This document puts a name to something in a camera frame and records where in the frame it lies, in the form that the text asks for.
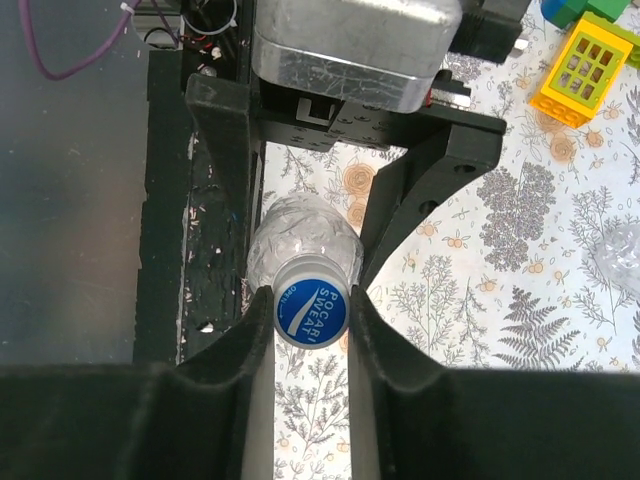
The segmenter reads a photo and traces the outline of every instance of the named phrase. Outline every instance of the blue bottle cap label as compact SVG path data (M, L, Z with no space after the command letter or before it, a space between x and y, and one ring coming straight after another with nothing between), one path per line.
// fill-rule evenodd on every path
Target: blue bottle cap label
M276 322L280 334L291 343L317 348L338 340L345 331L347 303L329 282L301 280L278 300Z

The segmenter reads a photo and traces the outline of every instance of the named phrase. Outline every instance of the floral pattern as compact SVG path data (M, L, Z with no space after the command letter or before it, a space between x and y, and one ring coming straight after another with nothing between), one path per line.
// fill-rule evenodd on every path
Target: floral pattern
M640 33L640 10L618 23ZM447 55L471 108L509 125L500 166L422 222L368 293L393 328L449 366L637 372L640 299L593 255L609 230L640 222L638 72L625 68L597 117L571 129L527 104L563 32L539 2L523 25L531 44L504 65ZM402 153L269 145L265 209L311 191L359 229L375 171ZM275 478L350 478L347 350L346 335L316 351L278 338Z

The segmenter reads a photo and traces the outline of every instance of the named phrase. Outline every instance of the white bottle cap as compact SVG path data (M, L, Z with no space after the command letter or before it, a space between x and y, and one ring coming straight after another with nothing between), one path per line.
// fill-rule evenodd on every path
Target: white bottle cap
M349 288L342 269L320 255L286 262L273 279L278 333L300 348L326 347L347 329Z

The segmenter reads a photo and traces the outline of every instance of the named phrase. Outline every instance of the white swoosh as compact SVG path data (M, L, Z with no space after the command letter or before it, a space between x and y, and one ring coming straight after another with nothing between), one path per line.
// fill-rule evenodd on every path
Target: white swoosh
M309 301L305 303L304 306L298 311L298 313L296 313L296 316L293 317L291 325L289 325L289 328L287 328L287 333L289 335L293 335L294 337L296 336L296 334L298 333L298 328L302 323L302 319L313 306L313 302L316 301L316 297L318 296L319 291L320 289L316 290L316 293L313 294L313 297L311 297Z

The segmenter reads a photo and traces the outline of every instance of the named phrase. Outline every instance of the lego brick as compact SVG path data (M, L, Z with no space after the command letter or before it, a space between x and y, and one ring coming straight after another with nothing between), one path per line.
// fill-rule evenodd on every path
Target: lego brick
M529 102L553 118L577 128L593 119L631 53L633 43L592 23L585 14L570 34L551 73Z
M627 58L626 63L630 67L635 68L636 70L640 70L640 37L638 35L625 30L618 25L610 23L604 18L600 18L591 12L585 13L582 18L633 44L633 49L631 50L631 54Z
M587 0L587 11L615 22L631 0Z
M543 0L542 16L558 28L577 21L587 7L587 0Z

